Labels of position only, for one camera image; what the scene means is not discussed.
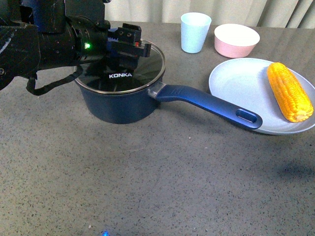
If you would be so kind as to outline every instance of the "curtain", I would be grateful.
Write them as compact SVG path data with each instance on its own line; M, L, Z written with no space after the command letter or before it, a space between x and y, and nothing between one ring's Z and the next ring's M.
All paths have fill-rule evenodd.
M180 23L181 15L201 12L213 25L315 29L314 0L112 0L109 21Z

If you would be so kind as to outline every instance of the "white cup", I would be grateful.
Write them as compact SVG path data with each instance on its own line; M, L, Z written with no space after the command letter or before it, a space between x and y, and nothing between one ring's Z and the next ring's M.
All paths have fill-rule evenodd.
M199 53L205 42L211 18L198 12L189 12L181 17L182 49L187 53Z

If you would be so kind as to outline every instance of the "white plate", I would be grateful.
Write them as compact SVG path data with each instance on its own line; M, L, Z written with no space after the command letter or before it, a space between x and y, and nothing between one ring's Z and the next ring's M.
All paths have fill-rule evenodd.
M303 122L285 119L269 85L267 67L271 61L253 58L227 60L210 74L209 88L213 96L248 109L262 117L255 131L285 135L306 131L315 126L315 113ZM303 76L292 71L315 106L315 88Z

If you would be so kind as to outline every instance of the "speckled countertop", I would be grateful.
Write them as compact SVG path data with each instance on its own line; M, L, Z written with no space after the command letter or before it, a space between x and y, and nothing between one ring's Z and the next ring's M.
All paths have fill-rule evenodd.
M139 25L165 54L164 82L209 92L209 74L228 60L214 49L214 26L190 55L179 24ZM315 84L314 29L255 30L250 57ZM71 72L41 71L37 86ZM41 97L26 82L0 91L1 236L315 235L315 128L264 135L183 102L110 124L74 82Z

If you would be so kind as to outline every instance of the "blue handle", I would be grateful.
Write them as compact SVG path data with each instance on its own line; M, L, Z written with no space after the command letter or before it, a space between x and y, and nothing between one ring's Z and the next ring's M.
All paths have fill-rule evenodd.
M257 129L262 125L262 118L258 114L192 87L163 84L154 98L159 102L188 102L249 129Z

